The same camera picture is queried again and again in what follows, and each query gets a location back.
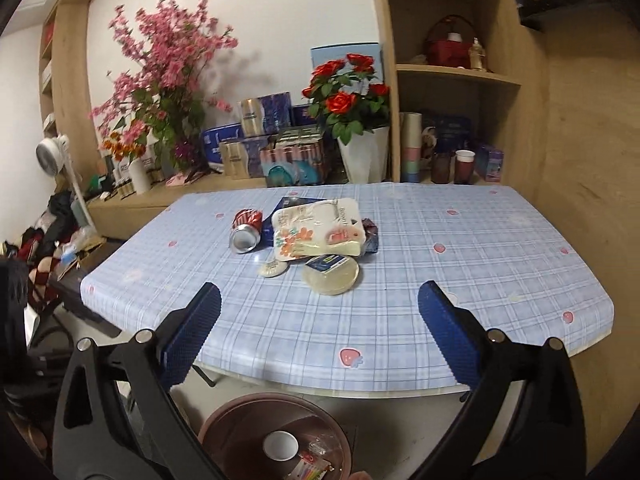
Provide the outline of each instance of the electric fan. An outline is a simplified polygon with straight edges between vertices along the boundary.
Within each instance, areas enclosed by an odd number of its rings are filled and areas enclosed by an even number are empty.
[[[94,220],[91,218],[91,215],[89,215],[89,210],[86,207],[86,202],[84,201],[78,179],[76,178],[76,172],[71,163],[71,156],[67,149],[68,144],[69,138],[65,135],[42,139],[36,147],[36,157],[42,170],[49,176],[56,176],[66,168],[66,175],[71,181],[74,192],[78,197],[82,212],[89,222],[89,225],[95,229]]]

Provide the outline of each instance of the blue gripper pad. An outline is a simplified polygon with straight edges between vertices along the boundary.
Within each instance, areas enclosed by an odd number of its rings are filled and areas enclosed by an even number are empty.
[[[475,390],[486,339],[482,326],[471,312],[453,306],[434,281],[420,287],[418,310],[456,380]]]
[[[165,391],[184,382],[220,316],[221,307],[220,290],[213,283],[205,283],[184,309],[184,317],[160,351],[160,383]]]

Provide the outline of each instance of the basket handle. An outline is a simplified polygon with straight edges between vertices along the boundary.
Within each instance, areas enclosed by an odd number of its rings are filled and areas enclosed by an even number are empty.
[[[436,29],[436,27],[438,25],[440,25],[441,23],[444,23],[446,20],[448,20],[449,18],[455,18],[456,20],[462,20],[463,22],[465,22],[469,27],[471,27],[471,30],[473,31],[474,37],[478,38],[478,40],[480,40],[480,36],[478,36],[478,32],[476,31],[476,28],[474,27],[473,23],[471,23],[468,19],[466,19],[464,16],[460,16],[459,14],[448,14],[447,16],[445,16],[444,18],[442,18],[441,20],[438,20],[435,25],[433,25],[433,27],[431,27],[427,33],[427,38],[424,41],[429,41],[429,38],[431,37],[431,35],[433,34],[433,31]]]

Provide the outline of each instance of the floor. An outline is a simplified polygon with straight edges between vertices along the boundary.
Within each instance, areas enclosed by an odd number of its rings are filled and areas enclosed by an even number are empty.
[[[88,336],[98,345],[105,345],[129,339],[126,334],[110,339],[62,308],[56,314],[76,341]],[[208,375],[212,379],[219,377]],[[192,369],[184,383],[172,389],[172,396],[185,409],[197,432],[203,421],[227,401],[257,392],[278,391],[276,386],[257,386],[221,377],[211,388]],[[462,407],[460,394],[371,400],[301,397],[338,421],[353,443],[353,471],[366,470],[376,480],[406,480],[433,450]]]

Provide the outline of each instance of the metal screw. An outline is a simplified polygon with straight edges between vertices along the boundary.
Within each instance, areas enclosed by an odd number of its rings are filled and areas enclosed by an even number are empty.
[[[91,339],[89,339],[88,337],[83,337],[80,341],[78,341],[78,350],[84,352],[85,350],[91,348],[92,343],[93,341],[91,341]]]
[[[494,343],[502,343],[507,338],[507,336],[504,335],[504,332],[497,328],[492,328],[486,333],[486,335]]]
[[[151,332],[151,330],[145,328],[144,330],[141,330],[136,334],[136,341],[139,343],[146,343],[148,341],[151,341],[151,338],[153,336],[154,333]]]
[[[564,348],[562,341],[560,341],[557,337],[549,338],[549,346],[551,346],[551,348],[553,348],[554,350],[562,350]]]

